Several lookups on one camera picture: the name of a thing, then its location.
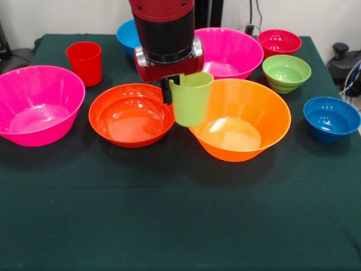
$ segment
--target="white wall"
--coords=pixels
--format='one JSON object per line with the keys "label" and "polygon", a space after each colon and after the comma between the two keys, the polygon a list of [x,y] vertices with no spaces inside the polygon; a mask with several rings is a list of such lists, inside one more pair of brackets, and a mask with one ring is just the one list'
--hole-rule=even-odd
{"label": "white wall", "polygon": [[[361,49],[361,0],[259,0],[259,5],[263,30],[311,36],[324,61],[333,56],[337,41]],[[256,5],[253,18],[259,22]],[[128,0],[0,0],[0,20],[12,49],[33,47],[45,33],[115,33],[130,19]],[[236,29],[248,20],[248,0],[224,0],[222,26]]]}
{"label": "white wall", "polygon": [[12,49],[33,47],[46,33],[112,33],[132,19],[128,0],[0,0]]}
{"label": "white wall", "polygon": [[[342,41],[352,50],[361,49],[361,0],[258,0],[262,30],[286,29],[311,36],[326,62],[332,45]],[[259,23],[253,0],[253,23]],[[235,28],[249,22],[249,0],[224,0],[222,26]]]}

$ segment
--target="pink bowl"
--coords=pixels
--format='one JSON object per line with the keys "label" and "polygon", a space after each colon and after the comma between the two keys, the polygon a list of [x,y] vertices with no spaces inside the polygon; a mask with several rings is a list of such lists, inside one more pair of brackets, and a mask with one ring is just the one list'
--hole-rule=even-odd
{"label": "pink bowl", "polygon": [[73,72],[30,66],[0,76],[0,136],[27,147],[53,143],[73,125],[85,87]]}
{"label": "pink bowl", "polygon": [[263,50],[251,36],[228,28],[202,28],[195,32],[204,48],[203,71],[214,79],[246,79],[263,60]]}
{"label": "pink bowl", "polygon": [[299,36],[281,29],[263,31],[257,39],[265,52],[265,58],[272,55],[292,55],[302,45]]}

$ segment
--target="large pink bowl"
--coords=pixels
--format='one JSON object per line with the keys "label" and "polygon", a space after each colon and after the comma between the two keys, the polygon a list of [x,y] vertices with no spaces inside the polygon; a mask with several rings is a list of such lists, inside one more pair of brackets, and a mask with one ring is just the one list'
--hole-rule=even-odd
{"label": "large pink bowl", "polygon": [[214,79],[246,79],[263,60],[261,45],[251,36],[228,28],[202,28],[195,32],[204,48],[203,71]]}
{"label": "large pink bowl", "polygon": [[0,135],[16,144],[53,143],[73,125],[85,87],[73,72],[30,66],[0,76]]}

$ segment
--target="green cup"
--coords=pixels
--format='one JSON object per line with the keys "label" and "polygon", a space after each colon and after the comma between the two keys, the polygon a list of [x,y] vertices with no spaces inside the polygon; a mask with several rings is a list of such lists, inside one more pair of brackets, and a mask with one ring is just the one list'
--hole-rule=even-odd
{"label": "green cup", "polygon": [[185,127],[200,125],[207,114],[213,76],[207,72],[180,75],[180,85],[170,80],[175,121]]}
{"label": "green cup", "polygon": [[300,58],[291,55],[274,55],[262,64],[268,84],[275,92],[287,94],[311,76],[310,66]]}

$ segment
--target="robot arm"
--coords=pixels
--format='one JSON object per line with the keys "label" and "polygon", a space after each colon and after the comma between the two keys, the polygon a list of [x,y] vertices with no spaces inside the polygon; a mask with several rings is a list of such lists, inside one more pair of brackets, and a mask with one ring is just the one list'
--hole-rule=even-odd
{"label": "robot arm", "polygon": [[161,81],[164,102],[171,103],[169,79],[200,72],[201,41],[194,36],[195,0],[129,0],[141,47],[134,50],[140,78]]}

